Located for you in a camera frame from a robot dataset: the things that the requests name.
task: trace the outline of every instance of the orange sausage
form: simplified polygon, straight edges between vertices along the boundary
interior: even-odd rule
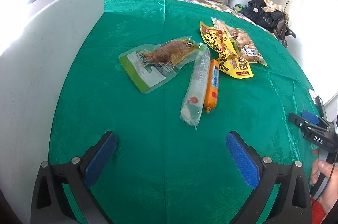
[[[206,108],[207,114],[209,114],[211,110],[215,109],[217,105],[218,74],[219,74],[218,62],[217,60],[211,60],[210,67],[209,67],[206,98],[204,99],[204,107]]]

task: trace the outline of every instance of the clothing pile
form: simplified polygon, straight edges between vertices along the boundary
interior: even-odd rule
[[[248,7],[241,13],[255,24],[275,34],[278,40],[287,47],[285,33],[289,15],[281,5],[274,4],[271,0],[251,0]]]

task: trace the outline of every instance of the white plastic bag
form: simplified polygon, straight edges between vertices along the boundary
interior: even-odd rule
[[[199,57],[195,60],[187,94],[181,107],[181,118],[188,125],[194,126],[196,130],[207,91],[209,64],[210,52],[205,45],[205,49],[199,52]]]

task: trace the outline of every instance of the screw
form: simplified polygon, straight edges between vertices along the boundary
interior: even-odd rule
[[[272,162],[272,159],[268,156],[263,157],[263,161],[267,164],[270,164]]]
[[[77,164],[78,162],[80,162],[80,159],[81,159],[81,158],[78,157],[78,156],[73,157],[73,158],[72,158],[72,163],[73,163],[73,164]]]
[[[303,164],[300,161],[295,161],[295,165],[300,168],[301,166],[303,166]]]
[[[48,166],[48,161],[43,161],[43,162],[41,163],[41,167],[45,168],[45,167],[47,167],[47,166]]]

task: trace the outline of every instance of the red logo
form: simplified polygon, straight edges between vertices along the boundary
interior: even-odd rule
[[[192,104],[197,104],[198,103],[198,99],[197,97],[191,97],[189,100],[188,100],[189,103],[192,103]]]

